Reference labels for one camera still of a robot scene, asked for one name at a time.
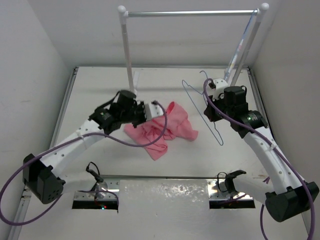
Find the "pink t shirt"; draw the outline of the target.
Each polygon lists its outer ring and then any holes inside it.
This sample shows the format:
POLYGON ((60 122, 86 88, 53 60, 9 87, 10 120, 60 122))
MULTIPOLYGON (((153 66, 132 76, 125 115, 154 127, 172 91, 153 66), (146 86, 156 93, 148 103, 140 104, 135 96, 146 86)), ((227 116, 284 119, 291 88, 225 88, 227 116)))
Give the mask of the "pink t shirt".
POLYGON ((192 142, 199 134, 193 129, 186 110, 177 102, 172 101, 168 105, 166 115, 167 121, 164 116, 160 116, 137 127, 132 124, 124 126, 124 132, 138 145, 145 145, 159 138, 157 142, 144 148, 154 161, 167 153, 167 141, 178 137, 192 142))

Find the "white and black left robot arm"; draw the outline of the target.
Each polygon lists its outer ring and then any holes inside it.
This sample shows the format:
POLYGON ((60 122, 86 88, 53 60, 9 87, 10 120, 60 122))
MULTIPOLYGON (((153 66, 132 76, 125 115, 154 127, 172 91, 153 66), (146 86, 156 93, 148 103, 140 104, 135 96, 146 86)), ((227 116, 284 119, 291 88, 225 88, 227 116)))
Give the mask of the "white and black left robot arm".
POLYGON ((62 194, 97 190, 104 180, 94 170, 86 168, 74 175, 64 175, 64 169, 95 143, 110 138, 124 124, 137 127, 163 111, 152 103, 138 101, 129 90, 120 90, 115 97, 98 106, 88 119, 61 143, 38 156, 32 153, 23 160, 22 181, 43 204, 49 204, 62 194))

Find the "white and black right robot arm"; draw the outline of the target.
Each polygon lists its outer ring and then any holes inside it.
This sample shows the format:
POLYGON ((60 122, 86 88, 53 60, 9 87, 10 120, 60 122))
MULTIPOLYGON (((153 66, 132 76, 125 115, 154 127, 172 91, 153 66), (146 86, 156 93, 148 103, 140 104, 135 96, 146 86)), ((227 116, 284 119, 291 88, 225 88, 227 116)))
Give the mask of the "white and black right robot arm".
POLYGON ((207 95, 204 111, 211 122, 225 119, 242 140, 250 146, 266 170, 271 184, 257 183, 244 170, 228 173, 224 188, 229 194, 244 192, 261 202, 271 217, 283 222, 311 211, 315 216, 314 201, 319 194, 315 182, 306 182, 291 168, 287 158, 273 139, 264 117, 257 110, 249 110, 245 86, 209 83, 212 95, 207 95))

